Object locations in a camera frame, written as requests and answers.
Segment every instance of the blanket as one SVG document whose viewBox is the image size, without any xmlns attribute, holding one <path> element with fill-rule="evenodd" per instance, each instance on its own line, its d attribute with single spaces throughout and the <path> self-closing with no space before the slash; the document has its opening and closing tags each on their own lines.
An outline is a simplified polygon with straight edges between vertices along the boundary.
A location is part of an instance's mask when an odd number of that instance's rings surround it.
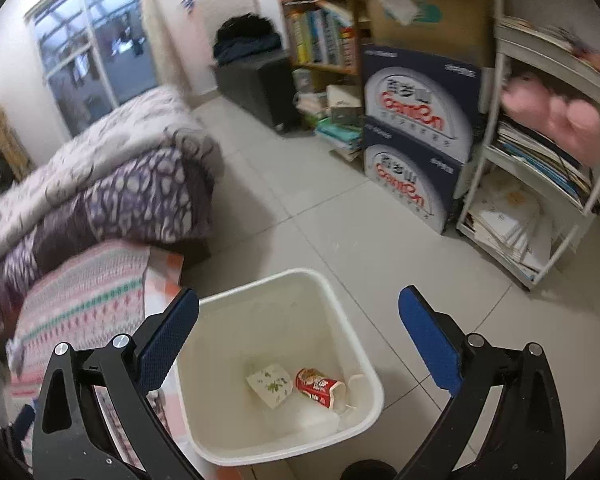
<svg viewBox="0 0 600 480">
<path fill-rule="evenodd" d="M 221 176 L 218 144 L 192 117 L 177 89 L 149 90 L 92 124 L 42 168 L 0 196 L 0 259 L 56 206 L 154 148 L 173 146 Z"/>
<path fill-rule="evenodd" d="M 0 335 L 37 280 L 97 243 L 208 233 L 221 153 L 176 92 L 150 91 L 112 115 L 0 198 Z"/>
</svg>

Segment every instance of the pink plush toy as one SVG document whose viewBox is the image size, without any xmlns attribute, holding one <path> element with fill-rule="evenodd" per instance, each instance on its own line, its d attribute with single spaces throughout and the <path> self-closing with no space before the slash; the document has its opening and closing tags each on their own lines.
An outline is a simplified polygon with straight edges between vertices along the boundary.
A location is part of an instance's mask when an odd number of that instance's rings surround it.
<svg viewBox="0 0 600 480">
<path fill-rule="evenodd" d="M 514 121 L 553 139 L 580 162 L 592 166 L 600 161 L 600 114 L 592 104 L 582 99 L 568 103 L 526 73 L 509 83 L 502 107 Z"/>
</svg>

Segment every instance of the silver screw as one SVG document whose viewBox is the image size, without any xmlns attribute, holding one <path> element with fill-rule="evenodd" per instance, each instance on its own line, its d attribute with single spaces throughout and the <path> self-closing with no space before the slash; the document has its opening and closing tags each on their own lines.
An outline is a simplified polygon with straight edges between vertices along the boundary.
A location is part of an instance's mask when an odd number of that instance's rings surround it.
<svg viewBox="0 0 600 480">
<path fill-rule="evenodd" d="M 54 352 L 56 353 L 56 355 L 64 355 L 66 354 L 66 351 L 68 349 L 69 345 L 67 343 L 59 343 L 58 345 L 56 345 Z"/>
<path fill-rule="evenodd" d="M 129 336 L 126 334 L 117 335 L 115 338 L 113 338 L 113 346 L 116 348 L 124 348 L 128 344 Z"/>
<path fill-rule="evenodd" d="M 538 343 L 531 343 L 529 345 L 529 353 L 531 355 L 542 355 L 542 347 Z"/>
<path fill-rule="evenodd" d="M 469 342 L 469 345 L 474 348 L 480 348 L 484 345 L 484 338 L 480 334 L 469 334 L 469 337 L 466 340 Z"/>
</svg>

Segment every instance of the window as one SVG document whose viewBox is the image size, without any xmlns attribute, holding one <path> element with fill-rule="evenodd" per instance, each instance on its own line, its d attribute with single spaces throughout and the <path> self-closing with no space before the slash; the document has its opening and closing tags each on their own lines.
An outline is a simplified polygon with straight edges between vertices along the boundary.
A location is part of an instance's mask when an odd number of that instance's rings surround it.
<svg viewBox="0 0 600 480">
<path fill-rule="evenodd" d="M 30 20 L 72 136 L 157 86 L 140 0 L 52 0 Z"/>
</svg>

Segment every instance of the trash can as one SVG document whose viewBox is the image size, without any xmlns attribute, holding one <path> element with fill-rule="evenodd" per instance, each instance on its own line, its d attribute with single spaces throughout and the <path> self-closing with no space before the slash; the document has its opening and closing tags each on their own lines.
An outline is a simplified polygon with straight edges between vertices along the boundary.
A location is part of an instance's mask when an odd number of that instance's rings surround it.
<svg viewBox="0 0 600 480">
<path fill-rule="evenodd" d="M 292 377 L 316 368 L 347 385 L 337 414 L 295 388 L 275 409 L 246 378 L 271 364 Z M 378 419 L 384 391 L 329 282 L 293 269 L 200 302 L 176 360 L 191 445 L 206 460 L 240 466 L 336 444 Z"/>
</svg>

